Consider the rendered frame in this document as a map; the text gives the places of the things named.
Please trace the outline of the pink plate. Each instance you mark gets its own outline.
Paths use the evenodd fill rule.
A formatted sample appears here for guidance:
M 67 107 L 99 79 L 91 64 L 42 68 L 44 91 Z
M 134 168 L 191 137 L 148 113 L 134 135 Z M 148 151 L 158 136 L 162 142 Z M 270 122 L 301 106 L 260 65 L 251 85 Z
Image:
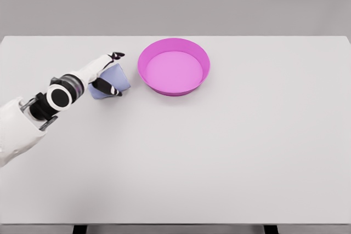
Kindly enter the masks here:
M 155 92 L 183 96 L 205 81 L 211 61 L 203 47 L 193 41 L 164 38 L 141 52 L 137 69 L 144 83 Z

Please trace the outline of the pale blue cup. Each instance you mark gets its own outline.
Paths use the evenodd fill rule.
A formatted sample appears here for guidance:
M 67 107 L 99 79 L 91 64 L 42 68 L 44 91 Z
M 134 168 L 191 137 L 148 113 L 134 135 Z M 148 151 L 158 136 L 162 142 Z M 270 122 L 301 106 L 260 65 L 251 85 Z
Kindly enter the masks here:
M 118 94 L 119 96 L 121 96 L 122 92 L 131 87 L 122 67 L 119 64 L 109 67 L 107 70 L 103 71 L 99 77 L 118 90 L 120 92 Z M 104 99 L 114 96 L 112 94 L 102 92 L 99 85 L 98 87 L 99 88 L 96 88 L 93 84 L 89 84 L 88 86 L 88 90 L 94 99 Z

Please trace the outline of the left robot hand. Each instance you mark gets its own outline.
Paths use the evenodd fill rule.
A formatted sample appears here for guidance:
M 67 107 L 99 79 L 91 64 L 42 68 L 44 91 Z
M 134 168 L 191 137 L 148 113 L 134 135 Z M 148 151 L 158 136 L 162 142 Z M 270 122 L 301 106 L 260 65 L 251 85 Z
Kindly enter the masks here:
M 111 95 L 111 96 L 122 96 L 122 92 L 115 88 L 111 83 L 108 81 L 102 79 L 100 77 L 101 72 L 103 72 L 110 64 L 115 62 L 116 60 L 119 60 L 120 58 L 124 57 L 125 53 L 121 52 L 112 52 L 111 54 L 106 54 L 98 59 L 94 60 L 92 64 L 89 66 L 91 70 L 93 70 L 93 78 L 89 81 L 89 83 L 92 84 L 92 86 L 106 94 L 106 95 Z

